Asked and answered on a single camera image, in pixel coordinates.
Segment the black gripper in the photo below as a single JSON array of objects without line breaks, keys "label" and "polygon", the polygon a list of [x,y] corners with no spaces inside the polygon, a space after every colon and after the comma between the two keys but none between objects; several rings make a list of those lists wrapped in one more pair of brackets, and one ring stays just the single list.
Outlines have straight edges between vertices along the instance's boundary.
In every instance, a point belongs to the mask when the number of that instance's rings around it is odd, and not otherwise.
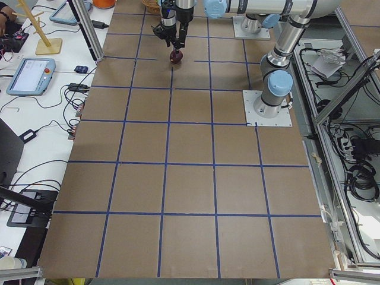
[{"label": "black gripper", "polygon": [[167,47],[170,47],[170,45],[175,45],[175,25],[156,25],[151,26],[151,28],[156,37],[166,42]]},{"label": "black gripper", "polygon": [[175,24],[176,31],[179,31],[178,37],[175,38],[173,47],[175,52],[179,52],[182,48],[185,47],[187,32],[188,32],[188,23],[179,23],[179,28],[177,28],[177,23]]}]

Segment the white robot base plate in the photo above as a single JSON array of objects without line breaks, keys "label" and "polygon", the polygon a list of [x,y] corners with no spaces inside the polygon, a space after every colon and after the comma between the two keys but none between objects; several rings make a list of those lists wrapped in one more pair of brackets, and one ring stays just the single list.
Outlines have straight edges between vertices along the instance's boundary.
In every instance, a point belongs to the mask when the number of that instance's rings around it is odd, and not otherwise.
[{"label": "white robot base plate", "polygon": [[244,90],[243,104],[247,126],[292,127],[290,108],[284,98],[279,106],[267,106],[261,90]]}]

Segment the person hand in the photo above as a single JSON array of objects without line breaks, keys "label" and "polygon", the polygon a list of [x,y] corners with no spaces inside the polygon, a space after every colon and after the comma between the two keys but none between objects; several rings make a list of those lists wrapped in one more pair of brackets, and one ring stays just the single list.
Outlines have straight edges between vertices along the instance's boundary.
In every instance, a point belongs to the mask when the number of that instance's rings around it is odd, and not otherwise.
[{"label": "person hand", "polygon": [[6,32],[8,18],[3,13],[0,15],[0,35],[3,36]]}]

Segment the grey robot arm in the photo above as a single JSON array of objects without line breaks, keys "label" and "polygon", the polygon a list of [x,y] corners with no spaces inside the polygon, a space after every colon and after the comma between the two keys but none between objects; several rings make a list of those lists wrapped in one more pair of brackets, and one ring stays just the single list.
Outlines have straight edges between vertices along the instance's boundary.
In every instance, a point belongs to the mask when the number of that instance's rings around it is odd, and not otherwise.
[{"label": "grey robot arm", "polygon": [[[194,17],[197,1],[158,1],[161,22],[152,27],[153,33],[173,47],[175,52],[185,47],[189,23]],[[230,8],[229,1],[204,1],[204,13],[209,18],[219,18]],[[244,33],[255,34],[262,29],[271,29],[279,21],[278,14],[249,14],[247,1],[238,5],[237,14],[242,19],[240,29]]]},{"label": "grey robot arm", "polygon": [[208,18],[219,18],[225,13],[288,16],[286,24],[273,47],[261,60],[264,90],[254,102],[254,111],[262,118],[275,118],[285,97],[293,87],[288,72],[290,58],[302,34],[314,18],[333,12],[340,1],[203,1]]}]

